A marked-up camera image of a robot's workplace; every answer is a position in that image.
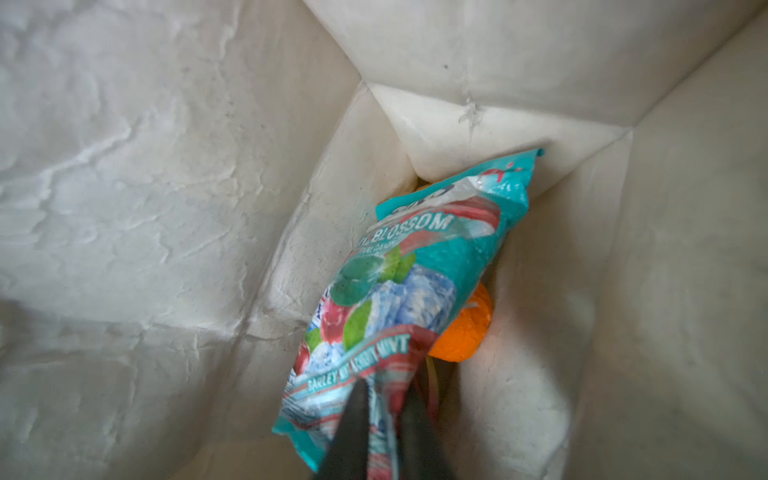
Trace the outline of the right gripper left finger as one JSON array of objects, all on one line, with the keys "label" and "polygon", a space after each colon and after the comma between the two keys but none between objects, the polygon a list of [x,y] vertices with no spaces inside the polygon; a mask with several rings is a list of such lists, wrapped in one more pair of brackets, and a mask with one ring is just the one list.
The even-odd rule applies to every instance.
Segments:
[{"label": "right gripper left finger", "polygon": [[364,379],[354,384],[337,431],[314,475],[315,480],[365,480],[370,431],[369,389]]}]

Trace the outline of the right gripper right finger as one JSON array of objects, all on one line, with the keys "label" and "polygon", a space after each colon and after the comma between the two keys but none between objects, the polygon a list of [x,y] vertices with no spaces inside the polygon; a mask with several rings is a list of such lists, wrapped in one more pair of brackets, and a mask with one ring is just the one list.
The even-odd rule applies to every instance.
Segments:
[{"label": "right gripper right finger", "polygon": [[414,383],[405,395],[398,429],[402,479],[456,479]]}]

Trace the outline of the toy orange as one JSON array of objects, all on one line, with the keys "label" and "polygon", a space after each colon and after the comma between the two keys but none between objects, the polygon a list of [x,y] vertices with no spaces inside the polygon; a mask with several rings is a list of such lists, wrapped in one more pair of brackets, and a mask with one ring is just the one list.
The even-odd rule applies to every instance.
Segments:
[{"label": "toy orange", "polygon": [[485,338],[492,317],[490,294],[483,284],[479,284],[458,316],[438,338],[429,355],[451,363],[470,359]]}]

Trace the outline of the teal mint candy bag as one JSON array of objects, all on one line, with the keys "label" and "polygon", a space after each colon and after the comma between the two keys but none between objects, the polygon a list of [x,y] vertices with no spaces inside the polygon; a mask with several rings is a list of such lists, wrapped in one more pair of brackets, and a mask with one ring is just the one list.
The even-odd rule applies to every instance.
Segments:
[{"label": "teal mint candy bag", "polygon": [[378,205],[377,220],[325,289],[274,424],[318,470],[358,380],[369,392],[370,479],[400,475],[406,392],[458,317],[508,231],[527,213],[540,151],[481,163]]}]

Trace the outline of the white canvas grocery bag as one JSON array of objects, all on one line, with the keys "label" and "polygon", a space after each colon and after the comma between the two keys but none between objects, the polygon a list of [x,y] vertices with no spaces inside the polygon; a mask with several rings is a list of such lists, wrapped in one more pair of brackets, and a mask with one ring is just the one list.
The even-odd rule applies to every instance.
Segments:
[{"label": "white canvas grocery bag", "polygon": [[3,2],[2,477],[309,478],[272,426],[375,206],[539,146],[456,475],[765,478],[765,2]]}]

